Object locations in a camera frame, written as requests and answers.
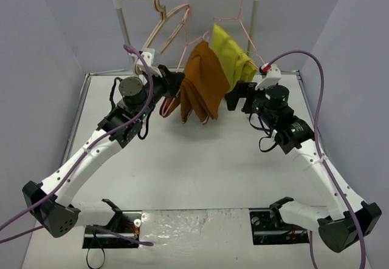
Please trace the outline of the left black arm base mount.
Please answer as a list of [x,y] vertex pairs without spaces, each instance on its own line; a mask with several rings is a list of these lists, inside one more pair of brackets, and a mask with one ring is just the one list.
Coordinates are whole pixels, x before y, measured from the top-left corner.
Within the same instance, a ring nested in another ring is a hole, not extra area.
[[[102,202],[109,205],[114,212],[113,219],[110,220],[107,225],[103,226],[103,228],[128,238],[138,240],[139,227],[137,227],[134,222],[141,223],[141,212],[135,211],[126,213],[109,199],[103,199]],[[105,249],[135,249],[138,247],[139,244],[121,239],[112,234],[106,234],[91,228],[85,228],[84,230],[82,249],[87,249],[86,265],[88,268],[102,268],[104,266],[106,260]],[[99,265],[91,265],[89,261],[89,252],[92,249],[100,250],[103,255],[103,259],[102,261],[99,261]]]

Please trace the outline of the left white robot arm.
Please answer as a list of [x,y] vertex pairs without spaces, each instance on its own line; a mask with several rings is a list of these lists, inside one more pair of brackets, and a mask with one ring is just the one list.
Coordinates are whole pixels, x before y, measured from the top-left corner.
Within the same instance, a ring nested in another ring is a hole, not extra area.
[[22,193],[32,215],[54,237],[75,226],[102,226],[116,231],[122,210],[108,199],[92,205],[75,203],[76,193],[112,156],[120,152],[143,127],[147,116],[163,97],[175,96],[185,75],[159,65],[152,79],[143,84],[132,76],[117,84],[122,99],[97,125],[87,142],[57,171],[39,183],[29,181]]

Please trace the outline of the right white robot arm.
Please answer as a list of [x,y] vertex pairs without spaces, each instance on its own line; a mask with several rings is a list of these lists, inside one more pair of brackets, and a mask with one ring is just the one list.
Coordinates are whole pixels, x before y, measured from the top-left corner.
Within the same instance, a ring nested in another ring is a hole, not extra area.
[[270,205],[270,222],[276,228],[299,226],[317,231],[324,244],[340,253],[373,230],[382,215],[376,203],[366,203],[342,176],[331,161],[319,154],[311,127],[294,114],[288,105],[289,89],[275,84],[260,89],[256,83],[239,81],[225,95],[227,108],[236,109],[240,98],[245,98],[242,112],[257,115],[259,130],[274,141],[273,147],[289,155],[308,176],[325,207],[314,208],[284,197]]

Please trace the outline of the brown trousers with striped waistband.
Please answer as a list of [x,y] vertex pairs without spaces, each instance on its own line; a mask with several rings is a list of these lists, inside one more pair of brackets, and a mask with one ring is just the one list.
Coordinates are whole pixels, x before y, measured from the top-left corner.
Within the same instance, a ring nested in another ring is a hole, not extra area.
[[219,105],[230,84],[224,74],[218,57],[202,41],[191,51],[184,69],[185,78],[174,98],[165,98],[159,114],[166,118],[177,107],[180,108],[181,122],[186,123],[194,112],[202,124],[218,118]]

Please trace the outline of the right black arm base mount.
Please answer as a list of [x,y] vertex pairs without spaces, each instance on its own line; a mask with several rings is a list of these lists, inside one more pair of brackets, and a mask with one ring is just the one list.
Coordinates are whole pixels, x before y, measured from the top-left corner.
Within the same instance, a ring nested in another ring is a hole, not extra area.
[[254,245],[296,245],[309,243],[306,229],[282,223],[276,224],[275,214],[266,208],[250,209],[252,242]]

